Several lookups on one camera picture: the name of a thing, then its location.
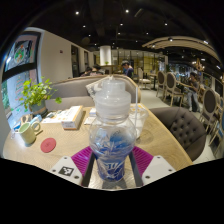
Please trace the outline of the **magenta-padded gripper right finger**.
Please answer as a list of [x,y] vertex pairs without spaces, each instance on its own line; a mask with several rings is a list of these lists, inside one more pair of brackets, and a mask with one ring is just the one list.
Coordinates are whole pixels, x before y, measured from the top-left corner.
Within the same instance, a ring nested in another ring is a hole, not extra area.
[[161,156],[152,156],[135,146],[129,154],[137,187],[150,184],[175,172],[175,169]]

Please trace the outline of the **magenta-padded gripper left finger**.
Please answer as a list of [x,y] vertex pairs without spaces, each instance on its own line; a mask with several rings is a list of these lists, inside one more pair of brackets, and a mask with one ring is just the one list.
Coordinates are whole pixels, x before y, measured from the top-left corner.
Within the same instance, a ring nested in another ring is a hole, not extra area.
[[49,172],[79,186],[87,187],[94,159],[91,148],[86,147],[73,156],[63,156]]

